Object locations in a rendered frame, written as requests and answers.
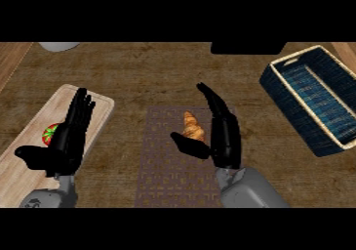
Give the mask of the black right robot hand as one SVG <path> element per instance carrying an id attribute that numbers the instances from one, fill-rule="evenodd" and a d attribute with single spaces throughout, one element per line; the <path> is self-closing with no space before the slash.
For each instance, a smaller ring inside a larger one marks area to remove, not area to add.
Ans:
<path id="1" fill-rule="evenodd" d="M 229 111 L 226 103 L 206 83 L 197 84 L 203 92 L 212 112 L 210 146 L 204 142 L 186 138 L 178 132 L 170 138 L 182 153 L 200 158 L 212 158 L 216 168 L 238 170 L 241 168 L 241 132 L 238 119 Z"/>

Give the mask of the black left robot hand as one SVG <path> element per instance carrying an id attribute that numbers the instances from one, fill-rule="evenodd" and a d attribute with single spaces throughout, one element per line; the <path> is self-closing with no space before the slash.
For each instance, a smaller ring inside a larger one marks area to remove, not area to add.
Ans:
<path id="1" fill-rule="evenodd" d="M 48 178 L 74 175 L 82 166 L 93 108 L 95 101 L 88 89 L 80 88 L 49 146 L 20 146 L 15 149 L 15 155 L 26 161 L 28 168 L 43 170 Z"/>

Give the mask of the golden brown croissant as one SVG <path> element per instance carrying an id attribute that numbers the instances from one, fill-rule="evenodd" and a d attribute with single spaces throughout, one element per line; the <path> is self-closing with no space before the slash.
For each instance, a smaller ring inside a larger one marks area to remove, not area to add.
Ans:
<path id="1" fill-rule="evenodd" d="M 183 136 L 203 142 L 206 140 L 206 131 L 195 115 L 189 111 L 183 112 L 183 125 Z"/>

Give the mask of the brown patterned placemat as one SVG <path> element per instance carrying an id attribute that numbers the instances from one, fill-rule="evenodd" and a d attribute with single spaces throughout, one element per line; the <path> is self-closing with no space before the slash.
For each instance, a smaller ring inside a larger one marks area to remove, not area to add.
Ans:
<path id="1" fill-rule="evenodd" d="M 139 208 L 220 207 L 212 159 L 183 154 L 170 133 L 183 132 L 183 112 L 191 111 L 210 145 L 212 114 L 206 106 L 148 107 L 135 206 Z"/>

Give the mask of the dark blue wicker basket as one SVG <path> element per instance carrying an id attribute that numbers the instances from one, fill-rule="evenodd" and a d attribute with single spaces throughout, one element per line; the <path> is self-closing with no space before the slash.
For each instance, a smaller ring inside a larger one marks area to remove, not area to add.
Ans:
<path id="1" fill-rule="evenodd" d="M 272 61 L 260 84 L 316 157 L 356 146 L 356 73 L 324 46 Z"/>

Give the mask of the black appliance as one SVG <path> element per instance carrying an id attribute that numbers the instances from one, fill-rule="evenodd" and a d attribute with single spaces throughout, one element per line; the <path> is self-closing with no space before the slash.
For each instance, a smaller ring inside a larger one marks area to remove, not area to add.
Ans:
<path id="1" fill-rule="evenodd" d="M 285 46 L 284 42 L 275 43 L 228 43 L 213 42 L 210 52 L 214 55 L 276 55 Z"/>

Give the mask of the pale grey round object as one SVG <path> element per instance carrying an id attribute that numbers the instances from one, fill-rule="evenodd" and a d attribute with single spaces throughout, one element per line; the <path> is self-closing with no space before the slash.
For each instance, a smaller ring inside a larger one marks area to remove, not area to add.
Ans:
<path id="1" fill-rule="evenodd" d="M 79 42 L 40 42 L 39 45 L 49 52 L 64 52 L 76 48 L 80 45 L 80 43 Z"/>

